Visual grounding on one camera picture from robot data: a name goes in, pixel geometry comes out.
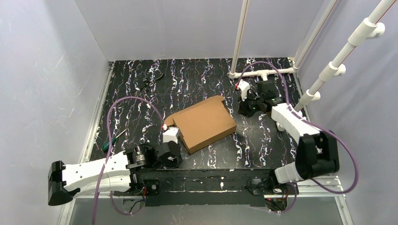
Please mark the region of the aluminium rail frame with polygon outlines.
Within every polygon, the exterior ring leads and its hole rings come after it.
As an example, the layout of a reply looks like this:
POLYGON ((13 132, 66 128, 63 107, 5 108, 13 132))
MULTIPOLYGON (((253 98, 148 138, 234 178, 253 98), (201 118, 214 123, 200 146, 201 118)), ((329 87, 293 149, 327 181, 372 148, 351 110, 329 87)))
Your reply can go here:
MULTIPOLYGON (((238 79, 229 78, 228 68, 228 62, 220 59, 111 63, 99 126, 89 155, 81 163, 108 159, 140 144, 160 145, 163 143, 162 126, 168 116, 216 95, 225 98, 223 104, 237 124, 236 131, 192 154, 188 153, 180 134, 178 144, 183 161, 177 169, 276 169, 292 163, 297 144, 279 124, 262 112, 250 118, 238 114, 240 92, 235 90, 238 79), (161 73, 165 74, 161 80, 139 92, 145 77, 154 78, 161 73), (110 145, 108 152, 102 152, 102 145, 112 141, 124 129, 127 131, 113 146, 110 145)), ((272 81, 277 96, 285 98, 294 110, 284 74, 268 75, 266 80, 260 76, 244 76, 241 80, 248 82, 253 90, 257 90, 257 82, 272 81)), ((331 131, 309 121, 308 124, 333 136, 337 147, 343 144, 331 131)), ((307 180, 316 182, 317 177, 307 180)), ((299 182, 278 185, 272 192, 283 198, 296 197, 299 182)))

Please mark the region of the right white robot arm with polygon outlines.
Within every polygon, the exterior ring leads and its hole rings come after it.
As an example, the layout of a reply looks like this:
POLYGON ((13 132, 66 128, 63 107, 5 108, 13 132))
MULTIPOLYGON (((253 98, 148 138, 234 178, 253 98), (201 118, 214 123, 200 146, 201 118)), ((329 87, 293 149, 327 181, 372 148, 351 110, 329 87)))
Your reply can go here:
POLYGON ((272 81, 256 84, 257 90, 253 90, 244 80, 236 85, 236 90, 240 92, 238 113, 248 118, 257 112, 267 114, 297 144, 295 160, 272 169, 266 180, 267 184, 273 187, 337 172, 340 168, 337 140, 309 125, 285 98, 278 97, 272 81))

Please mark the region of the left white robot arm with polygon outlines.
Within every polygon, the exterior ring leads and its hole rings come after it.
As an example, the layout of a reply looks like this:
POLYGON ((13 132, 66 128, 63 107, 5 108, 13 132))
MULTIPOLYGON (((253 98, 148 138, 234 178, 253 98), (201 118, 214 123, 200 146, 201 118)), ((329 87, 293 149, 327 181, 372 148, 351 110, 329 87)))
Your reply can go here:
POLYGON ((156 193, 159 183, 145 178, 157 169, 177 169, 182 162, 181 146, 174 141, 158 146, 140 144, 110 156, 81 164, 51 164, 48 173, 49 206, 64 205, 75 197, 100 192, 130 195, 156 193))

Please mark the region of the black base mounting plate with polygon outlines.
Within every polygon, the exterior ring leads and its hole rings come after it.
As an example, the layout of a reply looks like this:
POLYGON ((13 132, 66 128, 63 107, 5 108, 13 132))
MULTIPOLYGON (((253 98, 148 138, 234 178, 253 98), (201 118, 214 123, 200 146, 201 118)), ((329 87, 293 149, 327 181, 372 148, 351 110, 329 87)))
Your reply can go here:
POLYGON ((278 187, 272 169, 158 169, 134 172, 130 189, 118 197, 144 197, 147 207, 250 205, 261 207, 278 187))

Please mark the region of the white PVC pipe frame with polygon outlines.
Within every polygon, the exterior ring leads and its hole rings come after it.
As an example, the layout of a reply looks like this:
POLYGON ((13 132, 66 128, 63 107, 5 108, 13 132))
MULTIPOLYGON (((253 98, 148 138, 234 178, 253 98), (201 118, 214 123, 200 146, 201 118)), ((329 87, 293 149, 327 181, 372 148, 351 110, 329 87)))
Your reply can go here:
MULTIPOLYGON (((248 8, 250 4, 248 0, 244 0, 242 2, 232 64, 230 67, 230 71, 228 73, 229 78, 238 79, 239 82, 241 78, 244 76, 260 76, 263 80, 266 80, 268 78, 268 75, 272 74, 277 74, 277 73, 296 74, 298 70, 302 67, 304 59, 310 53, 311 48, 313 47, 315 41, 319 37, 322 28, 327 22, 327 19, 331 16, 337 3, 338 1, 336 0, 332 0, 329 2, 308 40, 305 43, 302 43, 298 48, 298 52, 294 57, 293 65, 290 68, 281 69, 281 70, 272 69, 272 70, 258 70, 248 73, 247 72, 237 73, 236 66, 237 66, 238 53, 241 46, 245 22, 247 20, 248 8)), ((305 108, 308 105, 308 103, 319 100, 321 98, 319 93, 320 88, 332 77, 343 75, 346 72, 346 67, 343 64, 343 62, 352 53, 352 51, 356 49, 356 47, 361 45, 367 39, 379 38, 384 34, 385 25, 381 22, 381 19, 395 3, 396 2, 394 0, 382 0, 371 12, 371 14, 363 19, 363 21, 348 37, 347 42, 342 47, 340 52, 321 71, 319 77, 310 87, 310 89, 306 90, 302 94, 301 98, 299 99, 299 102, 294 107, 295 111, 299 112, 303 108, 305 108)))

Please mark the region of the brown cardboard box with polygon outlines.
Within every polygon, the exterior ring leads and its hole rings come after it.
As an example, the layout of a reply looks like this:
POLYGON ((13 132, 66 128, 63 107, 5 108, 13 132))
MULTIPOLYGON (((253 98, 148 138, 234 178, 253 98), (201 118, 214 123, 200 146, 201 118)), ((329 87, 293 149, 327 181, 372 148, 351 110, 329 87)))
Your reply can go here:
POLYGON ((164 124, 177 127, 189 154, 234 133, 237 124, 224 106, 221 95, 209 97, 168 116, 164 124))

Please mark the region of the black pliers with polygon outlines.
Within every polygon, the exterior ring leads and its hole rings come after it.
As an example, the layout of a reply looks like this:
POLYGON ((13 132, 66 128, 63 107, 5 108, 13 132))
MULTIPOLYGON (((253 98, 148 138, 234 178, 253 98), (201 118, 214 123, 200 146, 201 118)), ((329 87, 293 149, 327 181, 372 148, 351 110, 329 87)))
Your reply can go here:
POLYGON ((165 76, 164 73, 161 73, 158 77, 150 78, 145 77, 142 80, 142 85, 139 87, 139 92, 146 91, 148 88, 154 86, 159 80, 161 80, 165 76))

